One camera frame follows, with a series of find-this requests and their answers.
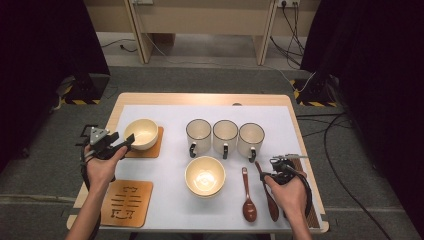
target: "ceramic bowl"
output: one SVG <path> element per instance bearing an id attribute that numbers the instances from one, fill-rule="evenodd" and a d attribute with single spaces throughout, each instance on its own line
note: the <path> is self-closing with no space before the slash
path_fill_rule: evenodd
<path id="1" fill-rule="evenodd" d="M 134 133 L 135 141 L 131 148 L 136 150 L 147 150 L 155 145 L 158 140 L 158 125 L 150 119 L 138 119 L 130 123 L 124 132 L 125 139 Z"/>
<path id="2" fill-rule="evenodd" d="M 197 196 L 214 196 L 224 185 L 224 166 L 213 157 L 195 158 L 186 168 L 185 181 L 188 188 Z"/>

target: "brown spoon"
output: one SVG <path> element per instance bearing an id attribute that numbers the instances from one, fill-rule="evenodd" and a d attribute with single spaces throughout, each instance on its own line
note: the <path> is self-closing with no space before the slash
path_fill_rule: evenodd
<path id="1" fill-rule="evenodd" d="M 259 174 L 261 174 L 262 169 L 261 169 L 261 166 L 259 165 L 259 163 L 257 161 L 255 161 L 255 165 L 256 165 L 256 168 L 259 171 Z M 262 183 L 264 185 L 266 199 L 268 201 L 269 214 L 271 215 L 272 221 L 276 222 L 278 220 L 278 216 L 280 215 L 280 210 L 278 209 L 277 203 L 275 203 L 274 199 L 269 194 L 268 189 L 265 186 L 265 182 L 262 182 Z"/>
<path id="2" fill-rule="evenodd" d="M 250 199 L 249 182 L 247 180 L 247 168 L 243 167 L 242 173 L 244 189 L 246 190 L 246 201 L 243 204 L 243 215 L 248 222 L 254 222 L 256 220 L 257 212 L 255 204 L 253 204 L 252 200 Z"/>

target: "white mug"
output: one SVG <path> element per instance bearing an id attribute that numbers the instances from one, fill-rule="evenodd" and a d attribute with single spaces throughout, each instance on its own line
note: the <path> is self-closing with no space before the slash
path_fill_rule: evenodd
<path id="1" fill-rule="evenodd" d="M 240 127 L 237 150 L 253 163 L 264 139 L 265 132 L 261 126 L 256 123 L 246 123 Z"/>
<path id="2" fill-rule="evenodd" d="M 192 120 L 187 124 L 186 132 L 190 157 L 194 158 L 211 148 L 211 125 L 206 120 Z"/>
<path id="3" fill-rule="evenodd" d="M 213 126 L 213 148 L 227 159 L 237 146 L 238 127 L 230 120 L 221 120 Z"/>

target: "yellow black hazard tape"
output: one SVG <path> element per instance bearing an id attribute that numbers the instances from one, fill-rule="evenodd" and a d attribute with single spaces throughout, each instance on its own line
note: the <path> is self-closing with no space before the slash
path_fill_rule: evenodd
<path id="1" fill-rule="evenodd" d="M 87 105 L 87 104 L 99 104 L 100 99 L 88 99 L 88 98 L 78 98 L 78 97 L 70 97 L 72 85 L 66 88 L 65 93 L 62 95 L 62 104 L 73 104 L 73 105 Z"/>
<path id="2" fill-rule="evenodd" d="M 305 80 L 291 80 L 291 85 L 294 90 L 294 97 L 296 99 L 296 103 L 303 106 L 313 106 L 313 107 L 336 107 L 337 104 L 333 100 L 334 97 L 329 91 L 325 91 L 325 93 L 319 94 L 319 96 L 311 96 L 307 94 L 302 94 L 299 92 L 302 88 L 298 88 L 297 86 L 304 86 Z"/>

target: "cork coaster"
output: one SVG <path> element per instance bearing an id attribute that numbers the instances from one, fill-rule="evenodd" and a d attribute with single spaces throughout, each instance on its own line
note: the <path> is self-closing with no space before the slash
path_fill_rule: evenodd
<path id="1" fill-rule="evenodd" d="M 152 189 L 152 182 L 130 180 L 112 182 L 103 201 L 101 225 L 143 226 Z"/>
<path id="2" fill-rule="evenodd" d="M 153 145 L 151 148 L 147 150 L 137 150 L 137 149 L 131 149 L 127 154 L 125 154 L 126 158 L 157 158 L 159 157 L 160 152 L 160 146 L 162 144 L 162 137 L 163 137 L 163 127 L 158 128 L 158 140 L 156 141 L 155 145 Z"/>

